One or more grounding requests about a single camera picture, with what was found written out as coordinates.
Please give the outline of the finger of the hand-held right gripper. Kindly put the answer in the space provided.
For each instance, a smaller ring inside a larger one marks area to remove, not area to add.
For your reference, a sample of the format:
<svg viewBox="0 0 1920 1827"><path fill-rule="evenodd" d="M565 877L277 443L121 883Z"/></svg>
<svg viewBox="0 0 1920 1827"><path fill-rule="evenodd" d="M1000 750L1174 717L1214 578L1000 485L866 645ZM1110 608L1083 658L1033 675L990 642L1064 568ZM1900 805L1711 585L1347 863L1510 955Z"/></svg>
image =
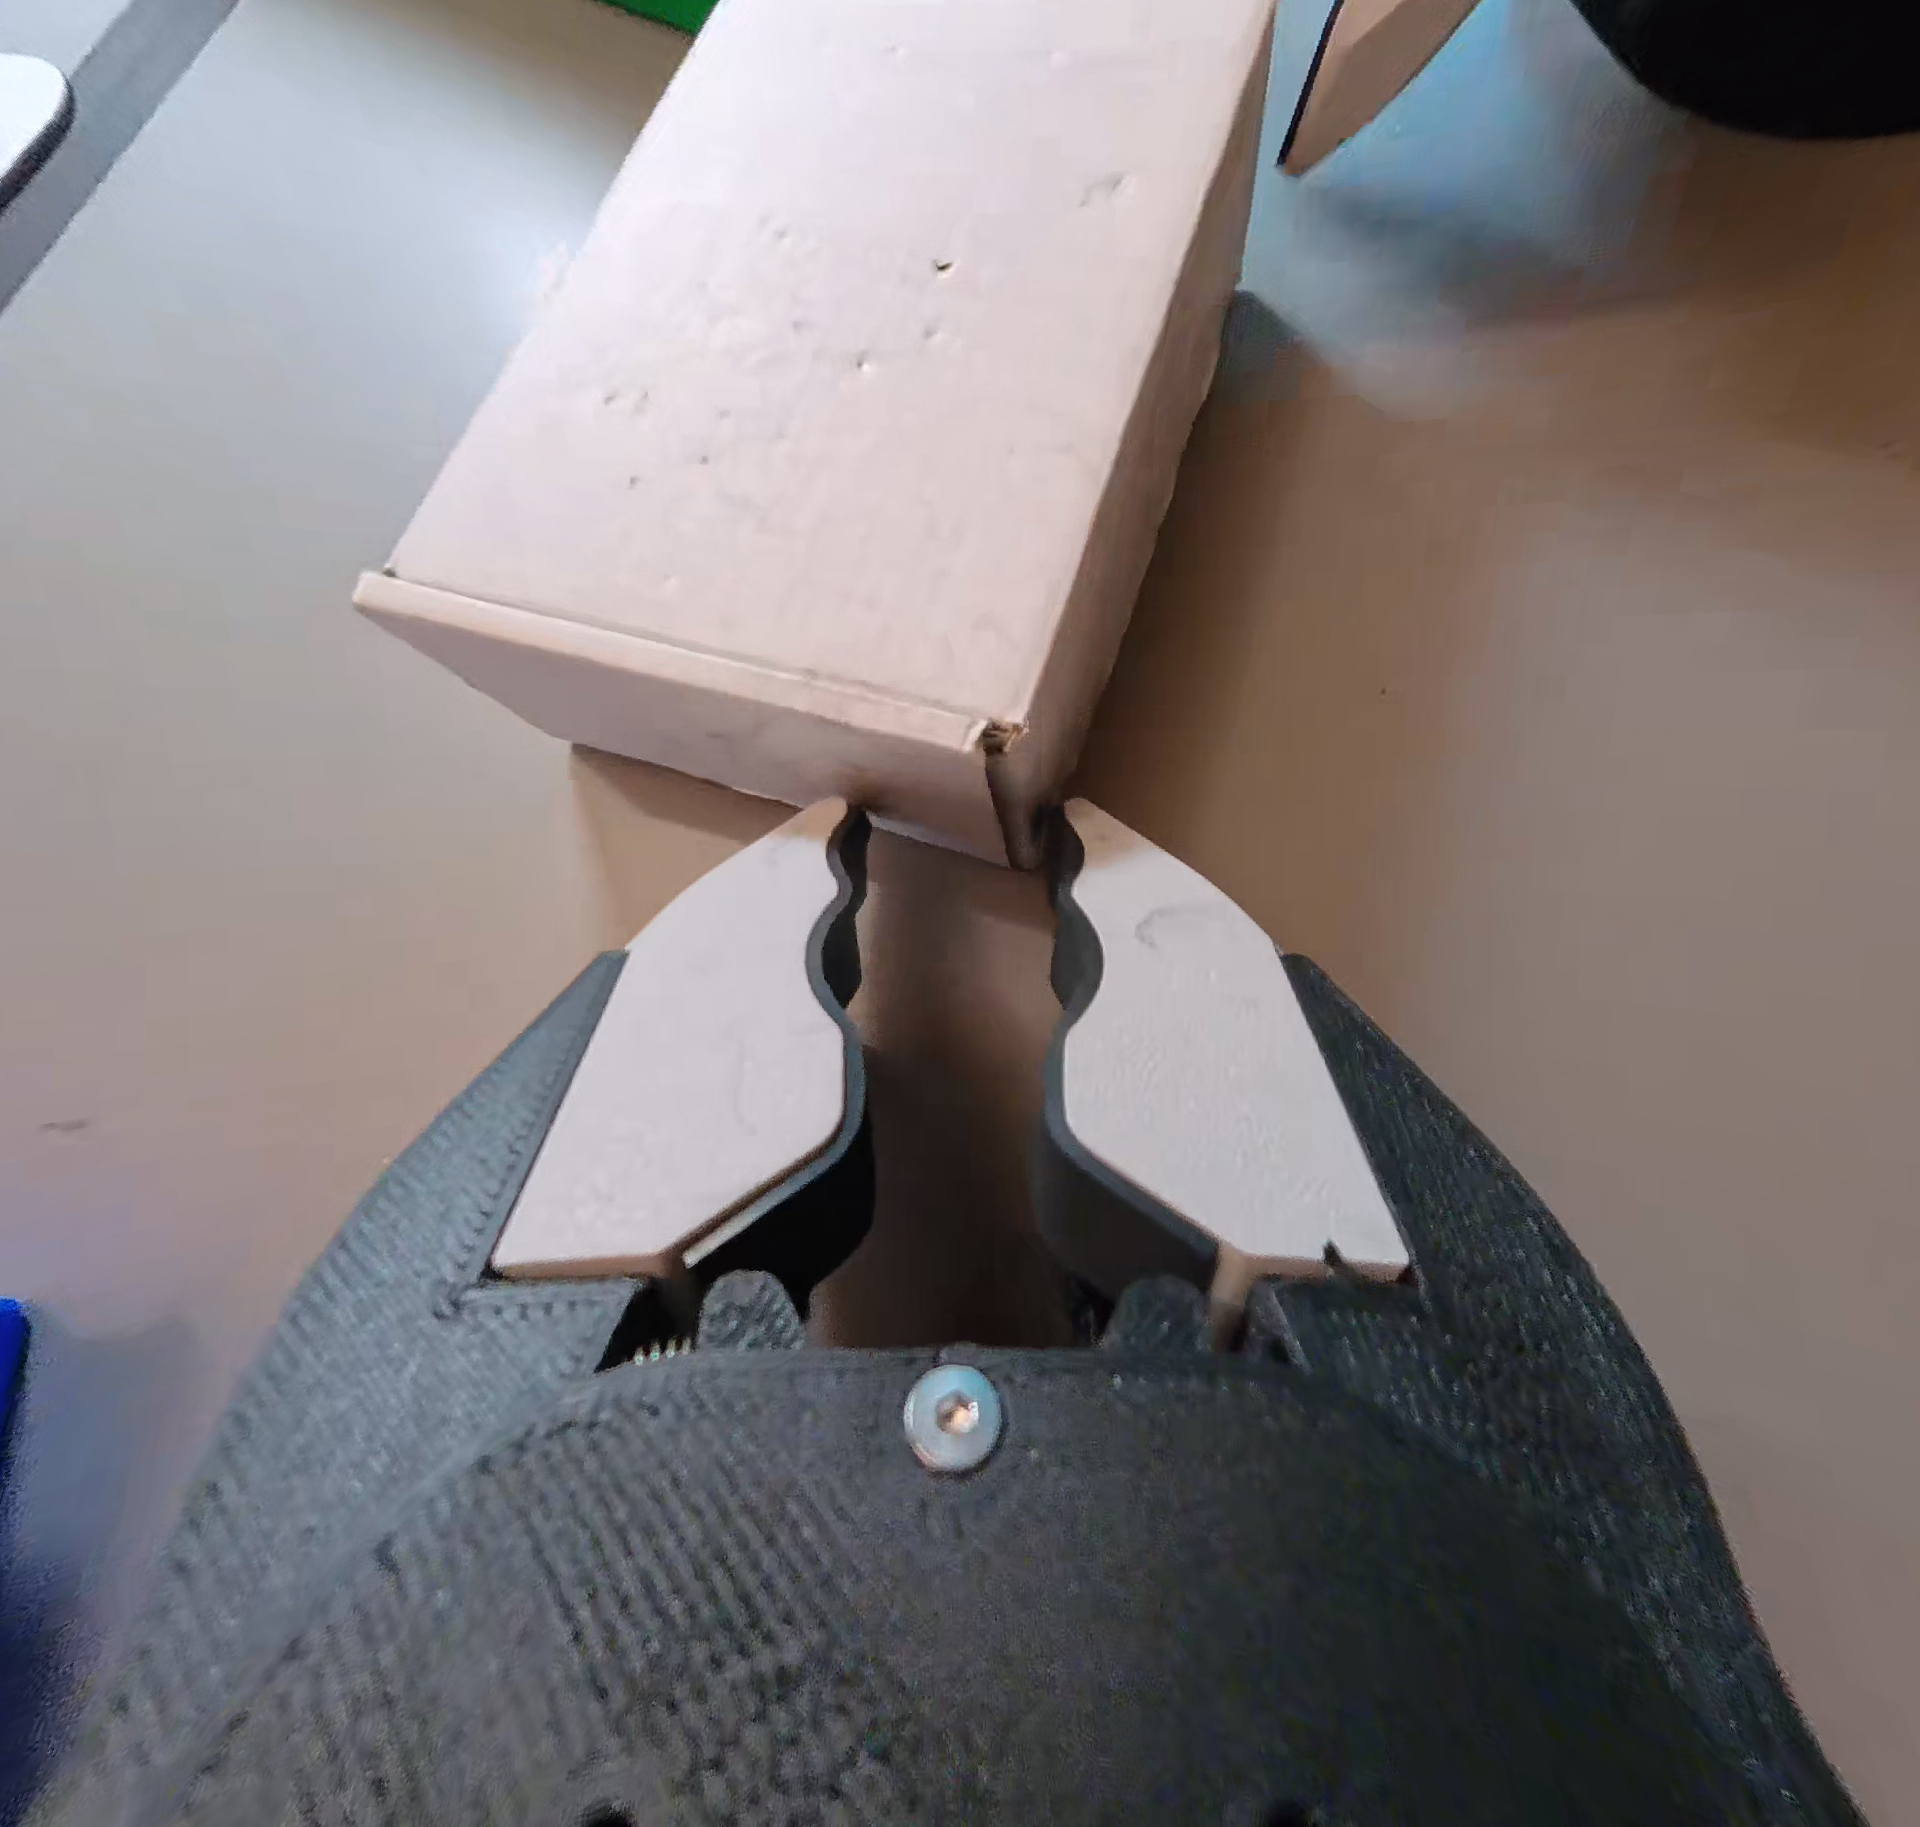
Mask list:
<svg viewBox="0 0 1920 1827"><path fill-rule="evenodd" d="M1375 121L1478 2L1337 0L1282 137L1282 174L1308 174Z"/></svg>

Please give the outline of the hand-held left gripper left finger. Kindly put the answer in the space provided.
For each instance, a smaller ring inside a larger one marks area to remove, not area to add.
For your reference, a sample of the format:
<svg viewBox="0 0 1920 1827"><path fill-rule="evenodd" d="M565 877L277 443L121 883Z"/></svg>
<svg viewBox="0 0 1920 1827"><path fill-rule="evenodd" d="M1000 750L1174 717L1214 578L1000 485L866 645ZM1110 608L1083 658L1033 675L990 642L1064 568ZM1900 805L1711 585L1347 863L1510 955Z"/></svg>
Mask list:
<svg viewBox="0 0 1920 1827"><path fill-rule="evenodd" d="M873 1221L852 1001L870 820L823 798L627 944L494 1239L511 1283L818 1287Z"/></svg>

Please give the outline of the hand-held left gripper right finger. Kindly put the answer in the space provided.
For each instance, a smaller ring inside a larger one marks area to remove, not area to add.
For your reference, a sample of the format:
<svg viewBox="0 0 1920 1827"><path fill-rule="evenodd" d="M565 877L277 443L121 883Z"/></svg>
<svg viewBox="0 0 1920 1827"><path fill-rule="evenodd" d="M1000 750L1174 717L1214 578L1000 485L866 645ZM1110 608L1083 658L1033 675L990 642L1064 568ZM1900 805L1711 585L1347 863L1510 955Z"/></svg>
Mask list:
<svg viewBox="0 0 1920 1827"><path fill-rule="evenodd" d="M1103 1314L1170 1280L1229 1342L1262 1283L1399 1287L1415 1255L1282 950L1091 798L1049 812L1037 1231Z"/></svg>

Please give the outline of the plain cardboard box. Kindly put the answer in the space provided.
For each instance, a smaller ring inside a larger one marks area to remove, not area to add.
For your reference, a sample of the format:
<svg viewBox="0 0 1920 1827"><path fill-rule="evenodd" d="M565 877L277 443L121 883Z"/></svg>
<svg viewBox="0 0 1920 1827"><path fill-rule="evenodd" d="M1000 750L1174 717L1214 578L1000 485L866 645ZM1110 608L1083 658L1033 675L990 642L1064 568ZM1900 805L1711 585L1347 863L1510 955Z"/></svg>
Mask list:
<svg viewBox="0 0 1920 1827"><path fill-rule="evenodd" d="M1278 0L718 0L355 608L554 741L1033 863Z"/></svg>

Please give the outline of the black office chair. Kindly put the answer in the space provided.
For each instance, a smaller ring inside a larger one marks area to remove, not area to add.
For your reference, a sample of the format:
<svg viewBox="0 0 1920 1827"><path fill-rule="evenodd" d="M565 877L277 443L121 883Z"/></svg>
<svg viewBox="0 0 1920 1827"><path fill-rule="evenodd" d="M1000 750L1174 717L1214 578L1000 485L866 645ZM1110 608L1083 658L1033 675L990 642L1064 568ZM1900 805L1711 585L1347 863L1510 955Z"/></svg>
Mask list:
<svg viewBox="0 0 1920 1827"><path fill-rule="evenodd" d="M1652 96L1783 139L1917 132L1917 0L1570 0Z"/></svg>

